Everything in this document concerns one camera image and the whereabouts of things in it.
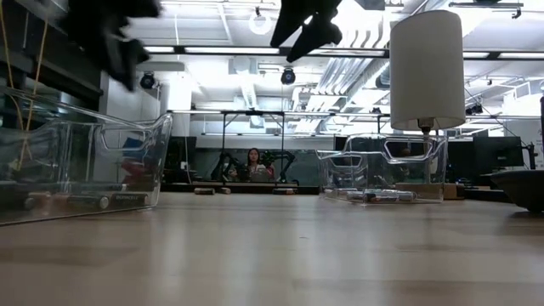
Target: white lamp shade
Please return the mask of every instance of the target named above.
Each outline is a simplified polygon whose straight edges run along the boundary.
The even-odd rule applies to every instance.
[[[402,20],[391,31],[391,128],[420,131],[465,122],[462,26],[457,14],[436,10]]]

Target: woman's hair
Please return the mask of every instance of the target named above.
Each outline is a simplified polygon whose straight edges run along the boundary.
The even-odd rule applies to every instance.
[[[249,151],[247,152],[247,165],[251,165],[252,164],[252,161],[249,160],[249,154],[255,150],[257,152],[257,164],[260,164],[261,163],[261,153],[258,151],[257,148],[251,148],[249,149]]]

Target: transparent plastic container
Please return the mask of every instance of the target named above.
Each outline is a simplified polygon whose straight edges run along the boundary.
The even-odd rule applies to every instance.
[[[317,150],[324,197],[357,203],[442,202],[447,138],[359,134]]]
[[[1,128],[0,223],[157,204],[171,115],[127,122],[6,87],[0,93],[4,104],[18,102],[24,127],[33,101],[37,126]]]

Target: table surface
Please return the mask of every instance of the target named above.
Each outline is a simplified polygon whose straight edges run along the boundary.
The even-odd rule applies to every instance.
[[[5,305],[539,305],[544,219],[512,204],[162,194],[0,228]]]

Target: ceiling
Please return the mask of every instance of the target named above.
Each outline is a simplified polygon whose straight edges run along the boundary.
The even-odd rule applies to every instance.
[[[166,1],[165,11],[160,19],[132,20],[127,34],[142,40],[147,45],[206,45],[206,46],[262,46],[268,47],[272,31],[279,12],[279,1],[275,0],[232,0],[232,1]],[[354,0],[344,0],[343,8],[339,7],[339,20],[334,20],[344,33],[341,46],[348,48],[382,48],[388,41],[390,27],[395,22],[408,17],[417,8],[447,9],[450,1],[446,0],[404,0],[404,7],[389,7],[386,12],[369,12],[358,7]],[[544,2],[542,0],[520,0],[524,4],[522,15],[514,20],[512,10],[489,9],[459,9],[455,12],[462,17],[463,39],[465,49],[477,50],[544,50]],[[257,30],[250,29],[250,19],[255,16],[255,7],[259,6],[262,16],[270,18],[269,31],[263,31],[261,26],[266,23],[264,17],[256,18]],[[372,37],[380,31],[381,37]],[[351,34],[366,33],[367,39],[363,44],[357,44],[358,38]],[[298,33],[295,33],[285,46],[294,44]],[[232,102],[236,96],[242,96],[241,83],[247,78],[229,74],[227,56],[187,56],[187,55],[156,55],[152,61],[183,62],[185,72],[192,81],[193,101],[196,107],[225,108],[220,102]],[[291,99],[294,88],[315,88],[325,81],[326,72],[330,72],[334,59],[302,58],[289,65],[281,57],[257,57],[259,67],[251,79],[257,97],[282,97]],[[362,88],[364,83],[356,82],[371,71],[376,61],[367,60],[357,78],[349,84],[349,89],[340,95],[354,99],[355,93],[364,95],[365,99],[374,99],[365,107],[352,107],[348,110],[345,105],[328,103],[327,107],[339,106],[341,111],[366,111],[373,104],[385,107],[387,90],[376,94]],[[283,67],[292,66],[297,81],[291,86],[280,82]],[[346,62],[342,69],[334,71],[338,75],[346,74],[354,62]],[[502,96],[511,92],[517,86],[527,86],[527,82],[544,78],[544,63],[542,62],[507,62],[507,61],[467,61],[465,63],[465,78],[467,81],[467,102],[488,104],[489,107],[499,105]]]

